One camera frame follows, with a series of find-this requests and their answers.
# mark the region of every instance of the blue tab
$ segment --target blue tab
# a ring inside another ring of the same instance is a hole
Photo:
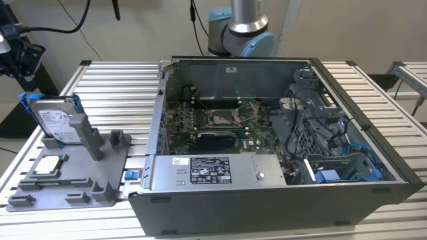
[[[124,180],[137,180],[140,177],[140,172],[139,171],[125,171],[124,173]]]
[[[42,94],[42,93],[32,93],[28,97],[26,97],[26,99],[28,100],[40,100],[40,99],[42,99],[45,97],[45,95]]]

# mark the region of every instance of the white wall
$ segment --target white wall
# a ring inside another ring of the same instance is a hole
[[[61,0],[78,22],[86,0]],[[204,27],[209,9],[229,6],[229,0],[195,0]],[[116,21],[112,1],[92,0],[82,32],[104,61],[157,61],[172,55],[199,56],[189,0],[120,0],[121,21]],[[32,27],[73,29],[74,25],[56,0],[17,0],[12,9],[18,20]],[[288,0],[265,0],[269,31],[279,36]],[[207,49],[208,39],[197,23],[199,39]],[[62,88],[81,60],[97,57],[78,32],[60,34],[32,32],[33,43],[46,48],[42,63],[56,85]]]
[[[353,60],[368,73],[427,62],[425,0],[300,0],[280,55]]]

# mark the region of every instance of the hard drive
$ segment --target hard drive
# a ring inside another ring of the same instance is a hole
[[[69,116],[84,114],[80,98],[70,96],[45,96],[32,93],[26,96],[22,92],[20,102],[26,112],[32,115],[45,136],[54,138],[62,144],[80,144],[81,140],[73,127],[69,126]]]

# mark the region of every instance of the blue cable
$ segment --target blue cable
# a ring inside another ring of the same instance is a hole
[[[376,155],[375,153],[371,151],[371,149],[361,143],[352,143],[349,144],[348,146],[345,146],[343,149],[341,149],[341,152],[340,152],[340,155],[344,156],[344,154],[347,153],[347,150],[351,148],[351,147],[360,147],[360,148],[364,148],[367,150],[367,153],[371,154],[372,156],[372,164],[373,166],[376,166]]]

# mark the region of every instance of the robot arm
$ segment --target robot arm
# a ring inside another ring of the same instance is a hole
[[[275,35],[267,31],[268,18],[261,0],[231,0],[231,7],[208,15],[208,52],[216,56],[268,57]]]

